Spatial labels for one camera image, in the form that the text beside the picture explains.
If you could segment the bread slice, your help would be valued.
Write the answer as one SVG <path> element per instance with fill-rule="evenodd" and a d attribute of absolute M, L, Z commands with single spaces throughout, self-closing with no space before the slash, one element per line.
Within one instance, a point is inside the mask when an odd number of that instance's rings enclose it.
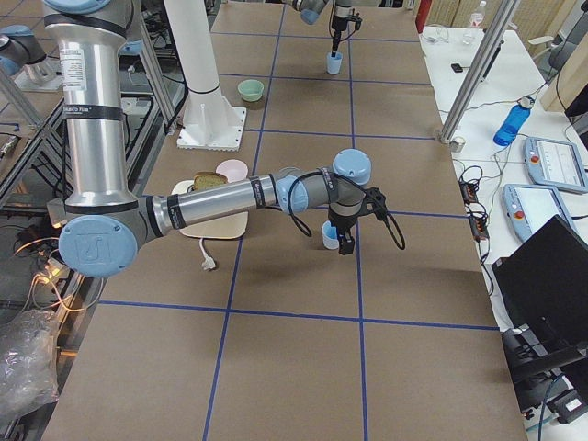
<path fill-rule="evenodd" d="M 197 172 L 193 179 L 193 190 L 201 191 L 212 187 L 221 186 L 228 183 L 225 175 L 217 172 Z"/>

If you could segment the blue water bottle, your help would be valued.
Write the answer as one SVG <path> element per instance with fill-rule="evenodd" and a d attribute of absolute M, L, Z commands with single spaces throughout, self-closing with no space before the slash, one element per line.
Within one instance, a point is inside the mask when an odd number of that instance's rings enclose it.
<path fill-rule="evenodd" d="M 535 99 L 532 96 L 521 97 L 493 135 L 492 141 L 498 146 L 510 145 L 529 118 L 534 105 Z"/>

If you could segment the teach pendant near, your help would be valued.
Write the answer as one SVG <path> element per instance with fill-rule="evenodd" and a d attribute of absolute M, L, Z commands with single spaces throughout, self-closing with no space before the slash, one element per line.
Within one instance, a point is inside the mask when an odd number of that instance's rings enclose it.
<path fill-rule="evenodd" d="M 553 186 L 506 184 L 502 197 L 507 217 L 521 242 L 556 215 L 577 231 L 560 192 Z"/>

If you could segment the black laptop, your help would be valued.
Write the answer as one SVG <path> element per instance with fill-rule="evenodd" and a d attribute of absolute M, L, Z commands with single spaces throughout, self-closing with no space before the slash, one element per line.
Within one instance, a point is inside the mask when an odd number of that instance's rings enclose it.
<path fill-rule="evenodd" d="M 562 217 L 548 220 L 492 271 L 514 326 L 567 345 L 587 340 L 587 243 Z"/>

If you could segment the aluminium frame post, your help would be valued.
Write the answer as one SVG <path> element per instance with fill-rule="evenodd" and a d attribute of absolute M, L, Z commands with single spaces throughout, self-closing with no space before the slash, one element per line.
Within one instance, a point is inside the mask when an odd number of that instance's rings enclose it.
<path fill-rule="evenodd" d="M 439 141 L 445 144 L 452 153 L 460 151 L 458 143 L 454 141 L 458 124 L 462 120 L 477 87 L 480 85 L 481 78 L 490 65 L 494 53 L 500 47 L 503 34 L 512 21 L 520 3 L 520 0 L 503 0 L 500 3 L 492 23 L 484 33 L 466 77 L 447 114 L 445 123 L 438 133 Z"/>

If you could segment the green bowl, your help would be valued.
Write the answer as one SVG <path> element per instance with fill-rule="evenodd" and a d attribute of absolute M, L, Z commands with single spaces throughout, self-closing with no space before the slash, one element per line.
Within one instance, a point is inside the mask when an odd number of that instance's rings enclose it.
<path fill-rule="evenodd" d="M 256 79 L 246 79 L 237 86 L 241 99 L 245 102 L 259 101 L 265 92 L 265 85 Z"/>

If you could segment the teach pendant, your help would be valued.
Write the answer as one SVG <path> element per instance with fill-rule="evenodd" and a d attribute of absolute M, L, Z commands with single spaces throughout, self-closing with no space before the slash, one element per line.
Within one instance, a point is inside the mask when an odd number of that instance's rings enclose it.
<path fill-rule="evenodd" d="M 556 215 L 577 231 L 560 192 L 553 186 L 506 184 L 502 197 L 507 217 L 521 242 Z"/>
<path fill-rule="evenodd" d="M 587 174 L 574 143 L 530 137 L 525 142 L 524 157 L 534 183 L 571 193 L 587 193 Z"/>

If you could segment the clear plastic bottle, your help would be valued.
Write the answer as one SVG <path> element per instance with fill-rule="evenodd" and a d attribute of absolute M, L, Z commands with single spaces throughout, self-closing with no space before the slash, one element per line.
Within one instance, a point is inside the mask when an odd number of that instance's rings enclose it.
<path fill-rule="evenodd" d="M 486 4 L 487 2 L 485 0 L 479 1 L 476 8 L 469 15 L 468 29 L 475 29 L 481 26 L 486 14 Z"/>

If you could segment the teach pendant far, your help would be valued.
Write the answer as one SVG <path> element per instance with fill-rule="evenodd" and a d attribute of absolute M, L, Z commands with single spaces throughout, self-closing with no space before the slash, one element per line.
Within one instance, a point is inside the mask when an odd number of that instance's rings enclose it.
<path fill-rule="evenodd" d="M 571 193 L 587 193 L 587 174 L 574 143 L 530 137 L 525 142 L 524 157 L 534 183 Z"/>

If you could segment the clear plastic bag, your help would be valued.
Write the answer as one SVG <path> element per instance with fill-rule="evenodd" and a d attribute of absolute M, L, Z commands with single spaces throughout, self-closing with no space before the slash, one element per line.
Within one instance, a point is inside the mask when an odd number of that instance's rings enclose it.
<path fill-rule="evenodd" d="M 58 401 L 53 311 L 30 310 L 1 326 L 1 424 Z"/>

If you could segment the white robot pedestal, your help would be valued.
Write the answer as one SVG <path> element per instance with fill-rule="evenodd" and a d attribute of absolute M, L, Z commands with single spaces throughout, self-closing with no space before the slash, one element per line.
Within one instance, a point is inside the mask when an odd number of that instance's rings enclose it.
<path fill-rule="evenodd" d="M 164 7 L 188 90 L 177 146 L 237 151 L 247 110 L 221 91 L 205 3 L 171 0 Z"/>

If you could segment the light blue cup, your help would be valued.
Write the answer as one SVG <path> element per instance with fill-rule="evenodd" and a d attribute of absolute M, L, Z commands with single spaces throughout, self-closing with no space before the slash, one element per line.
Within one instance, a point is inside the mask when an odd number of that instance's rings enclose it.
<path fill-rule="evenodd" d="M 343 54 L 340 51 L 331 51 L 326 55 L 326 72 L 337 75 L 341 71 Z"/>
<path fill-rule="evenodd" d="M 337 250 L 339 248 L 337 229 L 329 220 L 322 225 L 322 243 L 328 250 Z"/>

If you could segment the pink bowl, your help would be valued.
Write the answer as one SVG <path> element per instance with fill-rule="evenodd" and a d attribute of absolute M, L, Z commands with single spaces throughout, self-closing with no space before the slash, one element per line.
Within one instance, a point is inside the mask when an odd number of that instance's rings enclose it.
<path fill-rule="evenodd" d="M 229 159 L 221 162 L 215 172 L 227 178 L 228 183 L 239 182 L 248 176 L 248 166 L 243 161 Z"/>

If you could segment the white power plug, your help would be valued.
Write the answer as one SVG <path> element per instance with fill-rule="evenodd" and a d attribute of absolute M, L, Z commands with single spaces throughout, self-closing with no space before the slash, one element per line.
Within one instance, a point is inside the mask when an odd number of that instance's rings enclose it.
<path fill-rule="evenodd" d="M 198 246 L 200 249 L 200 252 L 202 253 L 202 263 L 201 263 L 201 268 L 203 271 L 213 271 L 217 268 L 217 264 L 216 261 L 214 260 L 214 258 L 208 253 L 206 246 L 205 246 L 205 239 L 204 238 L 200 238 L 198 240 Z"/>

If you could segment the cream toaster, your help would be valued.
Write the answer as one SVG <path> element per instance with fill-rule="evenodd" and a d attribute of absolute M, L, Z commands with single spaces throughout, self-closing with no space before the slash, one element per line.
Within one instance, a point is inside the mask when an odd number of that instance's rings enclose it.
<path fill-rule="evenodd" d="M 231 240 L 244 235 L 247 223 L 248 213 L 242 212 L 189 225 L 180 232 L 191 238 Z"/>

